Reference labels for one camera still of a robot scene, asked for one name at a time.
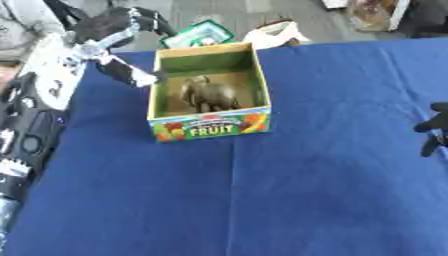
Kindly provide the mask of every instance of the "toy elephant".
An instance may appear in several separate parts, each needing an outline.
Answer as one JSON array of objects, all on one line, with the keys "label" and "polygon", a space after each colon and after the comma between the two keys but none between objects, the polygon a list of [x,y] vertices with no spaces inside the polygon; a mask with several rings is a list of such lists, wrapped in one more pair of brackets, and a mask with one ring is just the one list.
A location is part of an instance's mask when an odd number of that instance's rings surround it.
[{"label": "toy elephant", "polygon": [[225,84],[211,83],[206,76],[188,78],[182,86],[182,100],[196,108],[197,113],[203,113],[203,104],[209,106],[209,111],[239,109],[235,90]]}]

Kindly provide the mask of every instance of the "blue tablecloth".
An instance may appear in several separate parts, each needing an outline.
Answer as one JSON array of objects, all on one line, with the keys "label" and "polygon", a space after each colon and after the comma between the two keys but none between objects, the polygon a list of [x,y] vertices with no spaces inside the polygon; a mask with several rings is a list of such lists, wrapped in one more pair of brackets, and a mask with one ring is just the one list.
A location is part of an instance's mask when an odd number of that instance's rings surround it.
[{"label": "blue tablecloth", "polygon": [[147,91],[91,68],[9,255],[448,255],[446,154],[421,158],[412,131],[448,101],[447,45],[260,51],[272,132],[168,144]]}]

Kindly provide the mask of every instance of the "elephant leg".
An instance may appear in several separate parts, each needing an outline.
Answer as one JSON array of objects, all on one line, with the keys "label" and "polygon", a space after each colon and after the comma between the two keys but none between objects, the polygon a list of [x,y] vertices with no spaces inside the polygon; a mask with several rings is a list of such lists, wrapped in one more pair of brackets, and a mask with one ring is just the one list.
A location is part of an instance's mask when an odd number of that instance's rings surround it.
[{"label": "elephant leg", "polygon": [[232,109],[240,109],[240,108],[241,108],[240,103],[238,102],[238,100],[236,98],[234,98],[233,102],[232,102]]},{"label": "elephant leg", "polygon": [[202,113],[202,102],[196,102],[196,113]]}]

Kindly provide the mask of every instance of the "robotic arm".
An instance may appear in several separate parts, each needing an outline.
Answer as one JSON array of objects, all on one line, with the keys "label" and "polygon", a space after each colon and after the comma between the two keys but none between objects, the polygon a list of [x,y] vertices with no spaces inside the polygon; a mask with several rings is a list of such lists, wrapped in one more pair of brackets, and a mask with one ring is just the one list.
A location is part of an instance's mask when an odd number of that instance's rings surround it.
[{"label": "robotic arm", "polygon": [[96,62],[105,75],[131,86],[164,79],[162,73],[146,73],[110,53],[142,30],[175,34],[157,12],[114,8],[81,21],[63,37],[42,40],[0,93],[0,255],[28,188],[42,175],[68,122],[69,102],[87,62]]}]

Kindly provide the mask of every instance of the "open box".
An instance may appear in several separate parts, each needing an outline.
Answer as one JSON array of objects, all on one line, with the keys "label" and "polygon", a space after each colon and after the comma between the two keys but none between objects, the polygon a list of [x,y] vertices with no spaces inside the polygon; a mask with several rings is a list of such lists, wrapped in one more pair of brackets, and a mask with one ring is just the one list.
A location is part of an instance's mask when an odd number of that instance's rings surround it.
[{"label": "open box", "polygon": [[[193,140],[269,130],[271,100],[256,51],[250,43],[159,50],[155,71],[168,80],[152,87],[148,122],[158,141]],[[183,100],[187,79],[206,76],[235,93],[238,109],[204,113]]]}]

